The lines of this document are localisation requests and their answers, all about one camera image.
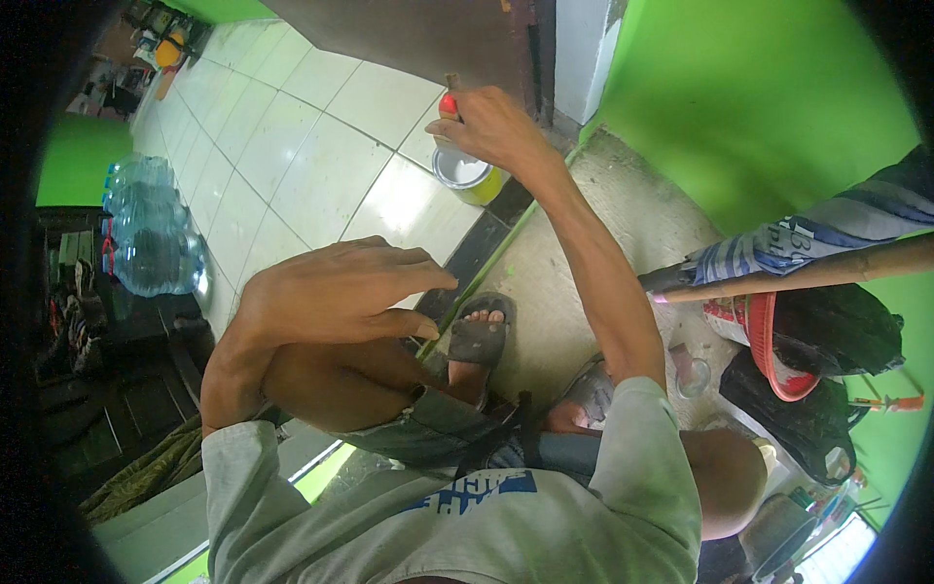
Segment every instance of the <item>person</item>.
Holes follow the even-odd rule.
[[[373,236],[260,272],[202,387],[211,579],[693,582],[701,538],[734,534],[755,511],[764,462],[730,430],[679,434],[652,308],[563,159],[502,91],[452,94],[463,122],[426,131],[535,197],[601,356],[544,421],[523,403],[493,419],[482,406],[510,299],[465,303],[442,382],[395,340],[438,330],[391,306],[458,285],[424,250]],[[278,474],[273,424],[250,420],[266,400],[404,469],[312,506]],[[588,428],[599,418],[601,433]]]

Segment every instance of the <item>tiled floor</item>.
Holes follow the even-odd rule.
[[[247,280],[309,249],[379,234],[447,262],[483,209],[431,173],[422,127],[443,89],[247,21],[219,26],[162,101],[147,96],[134,148],[169,159],[207,241],[198,295],[216,337]]]

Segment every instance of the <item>gray shorts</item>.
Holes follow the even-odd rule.
[[[355,432],[331,434],[408,468],[431,471],[459,466],[472,445],[499,427],[499,422],[473,406],[436,389],[424,388],[421,396],[395,420]],[[596,467],[599,449],[600,439],[595,436],[543,432],[538,436],[538,466],[564,473],[586,487]],[[483,468],[526,466],[518,431],[505,438],[482,462]]]

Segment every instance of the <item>green wall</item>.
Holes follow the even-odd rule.
[[[272,19],[275,12],[258,0],[163,0],[166,5],[177,8],[196,19],[220,24],[221,22]]]
[[[36,206],[99,206],[107,168],[131,151],[130,124],[63,114],[46,143]]]
[[[631,0],[588,129],[600,123],[684,189],[724,235],[830,197],[919,142],[887,66],[841,0]],[[866,288],[905,317],[906,367],[934,385],[934,308],[923,301],[934,275]],[[900,372],[874,385],[914,395]],[[858,378],[848,386],[869,393]],[[870,413],[854,430],[867,493],[895,502],[929,409]],[[888,509],[869,516],[879,525]]]

